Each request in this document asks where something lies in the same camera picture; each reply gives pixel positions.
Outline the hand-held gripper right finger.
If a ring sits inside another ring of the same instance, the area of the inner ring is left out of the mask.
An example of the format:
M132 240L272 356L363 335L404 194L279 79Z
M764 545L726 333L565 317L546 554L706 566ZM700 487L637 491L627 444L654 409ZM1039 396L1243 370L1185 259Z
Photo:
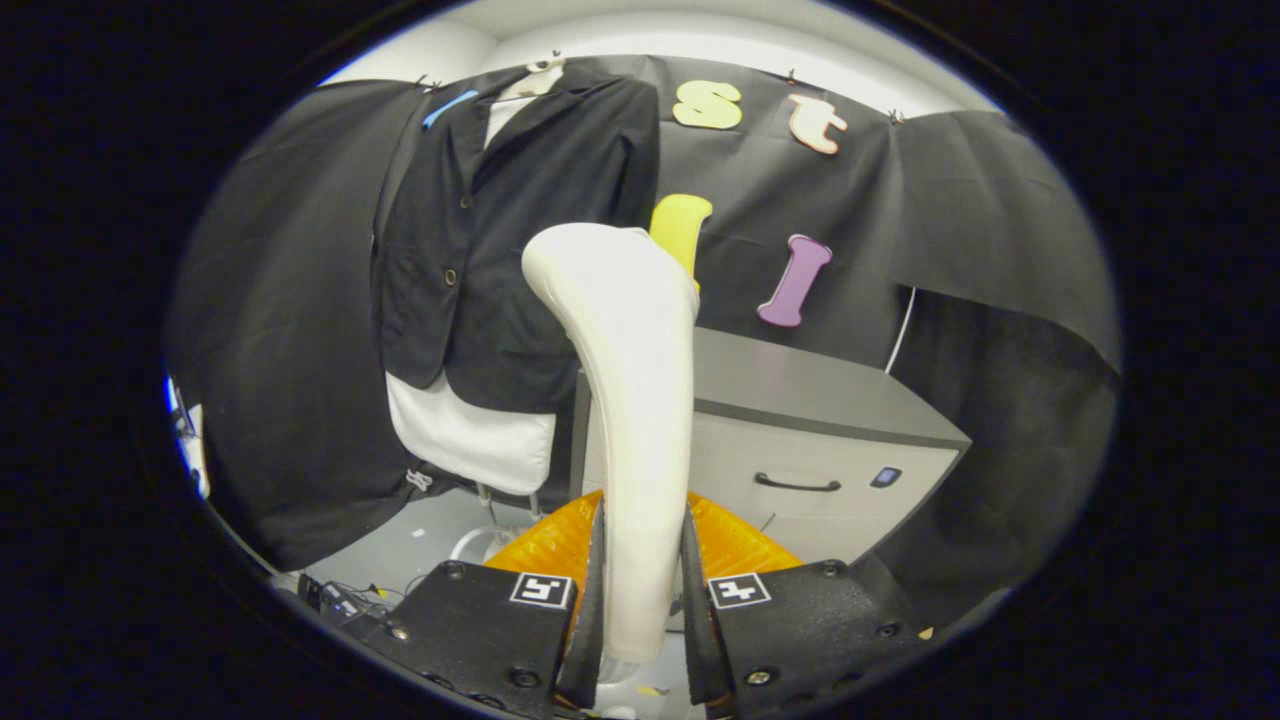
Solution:
M874 559L804 562L699 495L680 557L689 689L710 719L820 717L925 650L925 624Z

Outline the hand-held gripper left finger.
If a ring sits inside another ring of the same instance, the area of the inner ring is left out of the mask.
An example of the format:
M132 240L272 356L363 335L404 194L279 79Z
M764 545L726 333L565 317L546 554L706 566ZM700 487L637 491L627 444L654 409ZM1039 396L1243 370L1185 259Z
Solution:
M447 560L361 643L458 700L556 719L596 700L604 646L600 492L545 516L484 564Z

